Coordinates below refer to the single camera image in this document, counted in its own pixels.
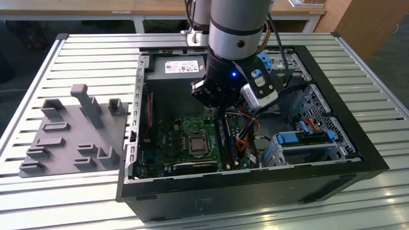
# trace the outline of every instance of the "cpu socket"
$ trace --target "cpu socket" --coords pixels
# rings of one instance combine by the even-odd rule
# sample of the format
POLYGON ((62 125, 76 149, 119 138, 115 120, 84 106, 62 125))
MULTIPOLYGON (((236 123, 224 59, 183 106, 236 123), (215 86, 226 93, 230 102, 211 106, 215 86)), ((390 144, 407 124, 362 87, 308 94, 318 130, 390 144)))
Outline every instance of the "cpu socket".
POLYGON ((208 152, 208 141, 207 141, 207 134, 206 133, 190 133, 190 154, 196 157, 204 157, 208 152))

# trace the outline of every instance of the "aluminum extrusion table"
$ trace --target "aluminum extrusion table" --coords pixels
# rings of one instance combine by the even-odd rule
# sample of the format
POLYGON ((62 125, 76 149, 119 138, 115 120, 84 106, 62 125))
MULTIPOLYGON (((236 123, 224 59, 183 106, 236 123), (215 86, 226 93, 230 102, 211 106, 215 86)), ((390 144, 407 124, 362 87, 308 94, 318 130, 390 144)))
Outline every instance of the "aluminum extrusion table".
MULTIPOLYGON (((187 46, 180 34, 88 34, 60 37, 0 139, 0 228, 76 229, 406 229, 409 222, 409 112, 342 38, 282 34, 307 45, 391 170, 324 202, 144 224, 115 201, 119 171, 18 177, 46 98, 76 104, 75 83, 100 103, 132 106, 139 47, 187 46)), ((270 45, 276 45, 274 36, 270 45)))

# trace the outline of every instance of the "wooden cabinet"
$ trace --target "wooden cabinet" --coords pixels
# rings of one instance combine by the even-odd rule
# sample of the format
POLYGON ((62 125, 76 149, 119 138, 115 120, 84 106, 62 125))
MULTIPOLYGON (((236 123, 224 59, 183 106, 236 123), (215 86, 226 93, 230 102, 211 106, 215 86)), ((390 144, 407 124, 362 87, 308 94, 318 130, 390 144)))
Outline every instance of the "wooden cabinet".
POLYGON ((316 32, 338 32, 364 61, 409 12, 409 0, 327 0, 316 32))

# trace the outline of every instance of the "blue plastic latch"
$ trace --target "blue plastic latch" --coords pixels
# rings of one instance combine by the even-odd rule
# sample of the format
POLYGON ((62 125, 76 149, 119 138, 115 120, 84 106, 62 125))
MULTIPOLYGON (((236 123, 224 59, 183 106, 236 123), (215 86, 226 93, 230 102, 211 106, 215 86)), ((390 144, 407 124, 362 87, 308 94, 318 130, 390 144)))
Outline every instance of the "blue plastic latch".
POLYGON ((310 128, 307 127, 304 121, 300 121, 300 125, 303 127, 303 129, 306 130, 306 132, 308 132, 310 134, 314 134, 314 132, 310 130, 310 128))
POLYGON ((295 133, 282 133, 286 143, 299 143, 299 138, 295 133))
POLYGON ((254 76, 254 77, 260 77, 260 76, 263 76, 262 70, 256 69, 256 70, 255 70, 255 74, 256 74, 256 76, 254 76))
POLYGON ((268 72, 271 72, 274 70, 272 64, 271 64, 271 59, 266 53, 266 51, 263 51, 260 54, 258 54, 258 57, 260 57, 264 66, 268 69, 268 72))
POLYGON ((267 157, 270 156, 270 153, 271 153, 271 147, 268 148, 266 154, 263 155, 263 158, 262 158, 260 162, 264 162, 264 160, 266 160, 267 157))
POLYGON ((331 138, 331 140, 335 141, 335 134, 331 130, 327 131, 327 135, 331 138))
POLYGON ((283 143, 284 143, 284 139, 283 139, 282 134, 278 135, 278 141, 279 141, 279 144, 283 144, 283 143))

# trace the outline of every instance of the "table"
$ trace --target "table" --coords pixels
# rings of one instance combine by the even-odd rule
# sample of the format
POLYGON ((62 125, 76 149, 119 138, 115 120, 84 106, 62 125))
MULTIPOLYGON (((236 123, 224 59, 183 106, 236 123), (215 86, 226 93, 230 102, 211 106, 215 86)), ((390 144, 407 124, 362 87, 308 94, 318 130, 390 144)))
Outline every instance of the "table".
MULTIPOLYGON (((275 0, 275 20, 307 21, 303 31, 312 33, 324 8, 294 7, 288 0, 275 0)), ((0 20, 132 20, 144 33, 144 20, 184 20, 183 0, 0 0, 0 20)))
MULTIPOLYGON (((409 112, 342 38, 282 34, 284 45, 307 45, 391 170, 323 202, 144 224, 115 201, 118 170, 19 178, 19 166, 40 126, 46 98, 70 98, 75 83, 100 103, 132 106, 139 48, 187 46, 180 34, 60 36, 0 139, 3 229, 367 229, 406 228, 409 222, 409 112)), ((268 45, 278 42, 271 37, 268 45)))

